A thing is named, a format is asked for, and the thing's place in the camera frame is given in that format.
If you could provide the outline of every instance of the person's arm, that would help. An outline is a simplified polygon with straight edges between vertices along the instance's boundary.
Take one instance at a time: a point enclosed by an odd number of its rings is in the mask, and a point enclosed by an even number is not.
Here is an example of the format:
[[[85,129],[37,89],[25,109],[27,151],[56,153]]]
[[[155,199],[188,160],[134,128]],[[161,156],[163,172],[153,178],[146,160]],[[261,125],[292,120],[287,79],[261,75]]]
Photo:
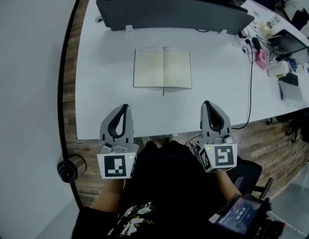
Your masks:
[[[109,213],[117,213],[124,183],[125,180],[123,179],[107,179],[100,196],[92,203],[90,208]]]
[[[221,194],[230,201],[235,194],[241,195],[240,191],[234,186],[226,172],[215,173],[215,179]]]

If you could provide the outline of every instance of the white desk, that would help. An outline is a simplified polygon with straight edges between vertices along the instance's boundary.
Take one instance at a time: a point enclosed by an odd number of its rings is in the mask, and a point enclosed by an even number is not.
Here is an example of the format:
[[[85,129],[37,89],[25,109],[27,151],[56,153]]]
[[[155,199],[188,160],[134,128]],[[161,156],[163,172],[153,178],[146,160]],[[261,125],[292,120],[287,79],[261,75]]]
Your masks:
[[[221,107],[232,125],[247,121],[251,64],[234,36],[193,29],[153,28],[130,33],[111,31],[95,23],[99,11],[90,0],[80,37],[76,73],[76,122],[78,139],[98,139],[101,121],[121,104],[129,104],[135,137],[199,130],[200,108],[205,100]],[[247,1],[249,13],[267,21],[274,13]],[[304,43],[309,41],[282,19],[285,28]],[[190,52],[192,89],[133,88],[134,52],[144,47],[175,47]],[[299,76],[305,104],[289,107],[281,101],[277,79],[255,64],[250,121],[286,114],[309,106],[309,75]]]

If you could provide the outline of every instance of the person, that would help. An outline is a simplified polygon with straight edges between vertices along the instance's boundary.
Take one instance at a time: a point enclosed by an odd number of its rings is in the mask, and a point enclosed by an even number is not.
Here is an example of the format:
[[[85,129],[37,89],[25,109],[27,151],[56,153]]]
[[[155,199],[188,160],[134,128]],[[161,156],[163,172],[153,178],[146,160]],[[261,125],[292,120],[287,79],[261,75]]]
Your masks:
[[[72,238],[207,238],[209,218],[240,194],[226,172],[209,175],[187,146],[172,140],[158,148],[148,141],[131,179],[105,180],[91,207],[80,209]]]

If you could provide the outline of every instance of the open notebook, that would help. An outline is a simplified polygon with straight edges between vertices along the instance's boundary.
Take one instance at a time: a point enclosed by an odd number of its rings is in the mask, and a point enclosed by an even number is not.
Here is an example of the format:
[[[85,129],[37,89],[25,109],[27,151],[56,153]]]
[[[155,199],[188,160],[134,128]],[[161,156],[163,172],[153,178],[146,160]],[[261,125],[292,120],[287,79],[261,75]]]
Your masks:
[[[136,49],[134,87],[191,89],[190,53],[169,47]]]

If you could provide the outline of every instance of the chair armrest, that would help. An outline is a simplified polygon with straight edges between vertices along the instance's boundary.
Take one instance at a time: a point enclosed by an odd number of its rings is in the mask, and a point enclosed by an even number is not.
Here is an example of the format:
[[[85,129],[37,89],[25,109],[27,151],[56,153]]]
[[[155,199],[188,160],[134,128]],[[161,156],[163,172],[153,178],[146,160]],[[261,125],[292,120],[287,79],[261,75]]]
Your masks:
[[[240,186],[241,186],[241,184],[242,184],[243,179],[244,179],[244,177],[243,177],[243,176],[241,176],[241,177],[238,177],[238,178],[236,179],[236,181],[234,182],[234,186],[235,186],[237,189],[239,189],[239,188],[240,188]]]
[[[268,193],[268,191],[271,188],[272,183],[273,183],[273,179],[270,178],[268,180],[267,184],[265,185],[265,187],[259,187],[259,186],[255,186],[254,187],[254,191],[261,192],[261,195],[260,195],[259,199],[264,199],[265,198],[266,194]]]

